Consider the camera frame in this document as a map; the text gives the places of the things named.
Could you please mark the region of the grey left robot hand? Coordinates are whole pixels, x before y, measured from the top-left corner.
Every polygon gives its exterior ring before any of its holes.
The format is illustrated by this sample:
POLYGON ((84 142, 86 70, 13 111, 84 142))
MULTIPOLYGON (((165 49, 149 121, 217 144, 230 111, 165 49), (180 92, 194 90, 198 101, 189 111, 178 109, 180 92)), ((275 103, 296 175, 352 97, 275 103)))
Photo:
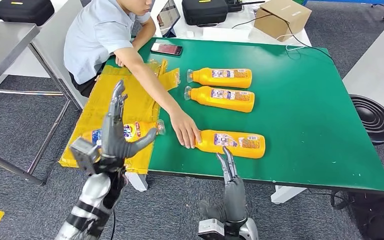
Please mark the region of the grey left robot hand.
POLYGON ((127 95, 124 94, 124 81, 116 83, 108 106, 108 112, 103 118, 101 127, 101 153, 108 158, 125 160, 135 156, 151 144, 156 136, 157 129, 151 128, 145 136, 128 142, 124 136, 123 110, 127 95))

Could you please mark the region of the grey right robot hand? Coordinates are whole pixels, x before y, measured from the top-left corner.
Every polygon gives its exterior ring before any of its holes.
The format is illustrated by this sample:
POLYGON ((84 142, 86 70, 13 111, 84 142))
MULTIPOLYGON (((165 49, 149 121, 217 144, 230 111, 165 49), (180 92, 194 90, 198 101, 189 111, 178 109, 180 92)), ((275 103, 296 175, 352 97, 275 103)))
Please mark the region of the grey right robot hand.
POLYGON ((246 194, 242 178, 238 175, 232 153, 227 147, 222 148, 224 156, 216 154, 221 163, 224 178, 224 197, 219 205, 210 206, 206 200, 199 202, 200 212, 209 219, 221 223, 241 222, 247 218, 246 194))

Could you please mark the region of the person's right hand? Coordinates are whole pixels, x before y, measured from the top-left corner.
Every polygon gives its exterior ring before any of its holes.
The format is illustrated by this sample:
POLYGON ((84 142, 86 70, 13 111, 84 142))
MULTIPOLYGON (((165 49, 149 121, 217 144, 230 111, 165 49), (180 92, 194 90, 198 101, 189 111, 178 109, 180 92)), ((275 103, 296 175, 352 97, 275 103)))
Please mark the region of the person's right hand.
POLYGON ((201 131, 194 120, 183 110, 169 113, 172 128, 179 143, 187 149, 194 149, 197 143, 202 142, 201 131))

